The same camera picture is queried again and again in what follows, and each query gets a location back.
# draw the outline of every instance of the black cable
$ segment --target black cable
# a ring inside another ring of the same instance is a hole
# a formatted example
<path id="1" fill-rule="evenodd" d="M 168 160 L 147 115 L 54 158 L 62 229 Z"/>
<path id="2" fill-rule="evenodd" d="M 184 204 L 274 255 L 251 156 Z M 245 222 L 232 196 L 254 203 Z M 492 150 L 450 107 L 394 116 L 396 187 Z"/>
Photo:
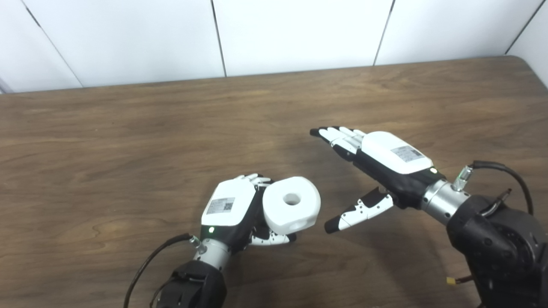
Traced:
<path id="1" fill-rule="evenodd" d="M 525 201 L 527 203 L 527 212 L 531 216 L 533 216 L 534 207 L 533 207 L 533 199 L 531 199 L 531 193 L 529 192 L 529 188 L 527 188 L 527 184 L 517 172 L 497 162 L 474 161 L 470 165 L 470 167 L 473 169 L 495 169 L 495 170 L 503 171 L 510 174 L 520 184 L 521 189 L 523 190 L 523 194 L 525 195 Z"/>
<path id="2" fill-rule="evenodd" d="M 146 258 L 145 262 L 141 265 L 141 268 L 139 268 L 139 270 L 137 270 L 137 273 L 135 274 L 135 277 L 133 277 L 133 280 L 132 282 L 129 284 L 129 288 L 128 288 L 128 291 L 126 292 L 125 294 L 125 299 L 124 299 L 124 308 L 128 308 L 129 307 L 129 298 L 131 297 L 132 295 L 132 291 L 133 291 L 133 288 L 135 288 L 135 285 L 137 284 L 137 280 L 139 280 L 139 277 L 141 277 L 142 273 L 145 271 L 147 265 L 150 263 L 150 261 L 152 261 L 152 259 L 154 259 L 154 257 L 156 257 L 156 255 L 158 253 L 160 253 L 164 248 L 168 247 L 168 246 L 171 246 L 175 243 L 178 243 L 178 242 L 182 242 L 182 241 L 188 241 L 190 240 L 191 238 L 193 237 L 193 235 L 190 235 L 188 233 L 185 233 L 185 234 L 181 234 L 181 235 L 177 235 L 175 237 L 172 237 L 170 239 L 168 239 L 165 243 L 163 243 L 162 245 L 160 245 L 160 247 L 156 248 L 156 250 L 154 250 L 148 258 Z"/>
<path id="3" fill-rule="evenodd" d="M 158 294 L 162 291 L 162 289 L 168 285 L 171 281 L 173 281 L 173 278 L 168 279 L 166 282 L 162 283 L 162 285 L 154 292 L 154 295 L 152 296 L 152 299 L 149 303 L 149 308 L 152 308 L 154 306 L 154 302 L 156 301 L 156 298 L 158 297 Z"/>

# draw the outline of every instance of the robotic finger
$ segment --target robotic finger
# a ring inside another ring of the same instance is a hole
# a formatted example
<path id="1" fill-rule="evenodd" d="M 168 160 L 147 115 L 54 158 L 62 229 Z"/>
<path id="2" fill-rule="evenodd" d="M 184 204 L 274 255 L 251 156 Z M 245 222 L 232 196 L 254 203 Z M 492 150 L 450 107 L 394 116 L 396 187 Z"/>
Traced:
<path id="1" fill-rule="evenodd" d="M 272 245 L 280 245 L 280 244 L 287 244 L 289 242 L 295 242 L 297 240 L 297 235 L 295 233 L 282 235 L 277 234 L 272 230 L 268 230 L 268 233 L 266 234 L 266 237 L 263 235 L 262 237 L 260 235 L 257 235 L 255 232 L 251 236 L 249 245 L 252 246 L 272 246 Z"/>
<path id="2" fill-rule="evenodd" d="M 388 193 L 382 193 L 377 187 L 358 199 L 355 205 L 345 209 L 341 215 L 326 221 L 325 230 L 327 233 L 344 230 L 379 215 L 393 205 L 392 197 Z"/>

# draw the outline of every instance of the barcode label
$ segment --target barcode label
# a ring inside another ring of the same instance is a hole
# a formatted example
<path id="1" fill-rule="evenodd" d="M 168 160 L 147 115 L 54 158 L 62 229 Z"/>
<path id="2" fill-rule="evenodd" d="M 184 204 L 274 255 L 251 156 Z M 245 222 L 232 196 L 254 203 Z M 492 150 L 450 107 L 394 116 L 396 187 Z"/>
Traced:
<path id="1" fill-rule="evenodd" d="M 235 198 L 221 198 L 211 200 L 206 215 L 217 213 L 230 213 Z"/>
<path id="2" fill-rule="evenodd" d="M 395 149 L 392 149 L 392 152 L 406 163 L 424 157 L 424 155 L 422 155 L 419 151 L 415 150 L 415 148 L 410 145 L 397 147 Z"/>

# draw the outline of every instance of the white wall panel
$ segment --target white wall panel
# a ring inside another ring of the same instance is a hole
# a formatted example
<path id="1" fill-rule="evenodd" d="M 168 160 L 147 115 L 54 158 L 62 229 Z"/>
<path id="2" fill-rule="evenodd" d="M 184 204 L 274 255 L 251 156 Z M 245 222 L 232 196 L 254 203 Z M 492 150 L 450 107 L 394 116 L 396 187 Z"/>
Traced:
<path id="1" fill-rule="evenodd" d="M 376 65 L 503 55 L 542 0 L 396 0 Z"/>
<path id="2" fill-rule="evenodd" d="M 543 4 L 508 54 L 525 60 L 548 87 L 548 4 Z"/>
<path id="3" fill-rule="evenodd" d="M 21 1 L 1 4 L 0 87 L 6 92 L 81 87 Z"/>
<path id="4" fill-rule="evenodd" d="M 86 87 L 222 77 L 207 0 L 25 0 Z"/>
<path id="5" fill-rule="evenodd" d="M 214 0 L 228 76 L 369 66 L 392 0 Z"/>

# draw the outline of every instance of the wooden table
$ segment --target wooden table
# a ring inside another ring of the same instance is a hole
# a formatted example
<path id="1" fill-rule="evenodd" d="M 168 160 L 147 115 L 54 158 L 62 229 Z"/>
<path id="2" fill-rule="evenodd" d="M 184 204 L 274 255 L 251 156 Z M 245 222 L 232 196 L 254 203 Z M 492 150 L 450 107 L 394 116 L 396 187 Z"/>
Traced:
<path id="1" fill-rule="evenodd" d="M 0 95 L 0 306 L 121 307 L 168 237 L 199 232 L 217 183 L 301 175 L 322 196 L 318 223 L 283 247 L 250 247 L 225 271 L 225 307 L 475 307 L 444 227 L 393 208 L 327 235 L 323 223 L 375 187 L 309 129 L 387 130 L 449 178 L 473 159 L 529 184 L 548 229 L 548 91 L 522 60 L 498 57 Z M 470 192 L 514 188 L 477 172 Z M 194 254 L 169 248 L 132 297 L 145 307 Z"/>

